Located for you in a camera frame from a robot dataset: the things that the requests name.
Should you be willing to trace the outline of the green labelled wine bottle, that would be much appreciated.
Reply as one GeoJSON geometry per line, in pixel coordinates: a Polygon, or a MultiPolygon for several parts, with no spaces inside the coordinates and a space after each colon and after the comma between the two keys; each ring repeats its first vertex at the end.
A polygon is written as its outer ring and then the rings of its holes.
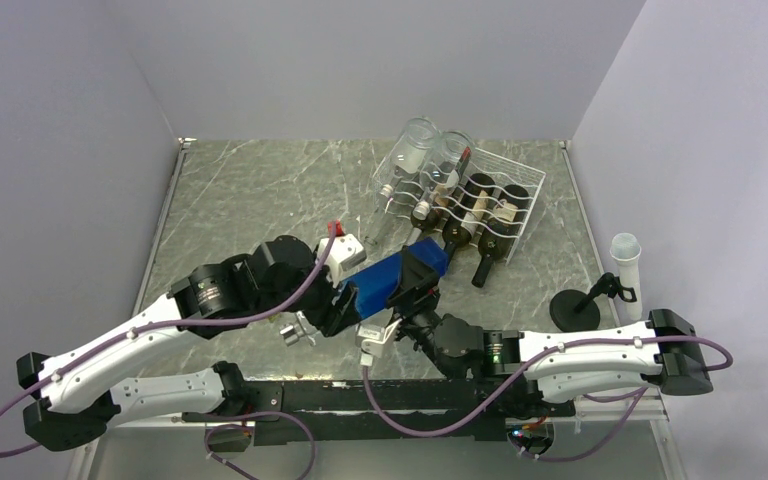
{"type": "Polygon", "coordinates": [[[482,288],[493,266],[507,257],[530,203],[530,194],[521,185],[509,184],[501,190],[478,241],[481,258],[471,280],[473,286],[482,288]]]}

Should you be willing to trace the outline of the dark olive wine bottle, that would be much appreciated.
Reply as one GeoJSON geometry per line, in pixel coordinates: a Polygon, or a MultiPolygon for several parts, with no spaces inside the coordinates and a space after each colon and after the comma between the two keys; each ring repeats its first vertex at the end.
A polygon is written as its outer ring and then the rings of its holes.
{"type": "Polygon", "coordinates": [[[431,233],[443,219],[448,205],[448,196],[437,196],[433,200],[420,200],[411,213],[412,229],[404,242],[404,246],[410,246],[423,235],[431,233]]]}

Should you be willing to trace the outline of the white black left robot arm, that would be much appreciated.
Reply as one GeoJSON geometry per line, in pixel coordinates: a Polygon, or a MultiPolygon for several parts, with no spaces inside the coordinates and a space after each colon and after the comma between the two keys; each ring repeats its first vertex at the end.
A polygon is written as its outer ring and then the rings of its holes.
{"type": "Polygon", "coordinates": [[[139,378],[160,357],[283,312],[311,315],[330,305],[344,274],[365,260],[344,234],[310,247],[282,235],[249,254],[204,264],[124,324],[57,356],[29,353],[17,363],[33,402],[23,409],[26,434],[51,451],[87,444],[109,428],[172,414],[232,420],[256,398],[239,367],[220,361],[203,370],[139,378]]]}

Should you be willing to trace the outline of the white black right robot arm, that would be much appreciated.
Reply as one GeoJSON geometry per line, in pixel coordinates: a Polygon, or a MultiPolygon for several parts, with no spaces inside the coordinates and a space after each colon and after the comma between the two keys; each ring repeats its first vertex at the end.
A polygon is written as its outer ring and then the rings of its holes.
{"type": "Polygon", "coordinates": [[[625,387],[671,396],[712,392],[706,340],[669,309],[642,310],[642,249],[635,237],[616,236],[610,253],[617,273],[602,275],[588,292],[563,290],[552,298],[556,333],[485,330],[428,306],[399,315],[398,335],[412,340],[448,379],[524,379],[511,397],[525,415],[625,387]]]}

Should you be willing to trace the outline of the blue water bottle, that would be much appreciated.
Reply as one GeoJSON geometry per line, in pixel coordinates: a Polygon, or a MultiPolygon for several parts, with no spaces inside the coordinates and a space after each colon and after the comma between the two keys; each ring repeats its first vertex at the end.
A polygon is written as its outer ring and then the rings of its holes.
{"type": "MultiPolygon", "coordinates": [[[[440,278],[445,275],[450,261],[443,248],[433,239],[427,238],[403,248],[408,248],[425,263],[431,265],[440,278]]],[[[343,286],[358,289],[356,309],[361,320],[372,317],[380,311],[391,309],[387,307],[387,297],[396,287],[401,266],[400,251],[342,281],[343,286]]]]}

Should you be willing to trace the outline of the small clear silver-cap bottle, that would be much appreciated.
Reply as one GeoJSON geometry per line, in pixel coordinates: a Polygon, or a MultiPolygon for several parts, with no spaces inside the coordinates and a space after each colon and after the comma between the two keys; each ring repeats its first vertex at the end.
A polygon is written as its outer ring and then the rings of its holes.
{"type": "Polygon", "coordinates": [[[419,182],[422,195],[415,205],[412,216],[425,220],[432,204],[459,185],[472,157],[473,139],[462,131],[443,132],[425,157],[419,182]]]}

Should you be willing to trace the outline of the clear silver cap bottle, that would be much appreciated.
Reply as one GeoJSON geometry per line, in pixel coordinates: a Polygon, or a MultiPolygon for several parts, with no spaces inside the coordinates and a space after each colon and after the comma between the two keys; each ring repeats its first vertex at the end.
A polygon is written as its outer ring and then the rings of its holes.
{"type": "Polygon", "coordinates": [[[405,123],[384,161],[387,175],[379,191],[384,202],[395,196],[396,188],[403,180],[411,179],[419,172],[438,135],[436,125],[426,117],[414,117],[405,123]]]}

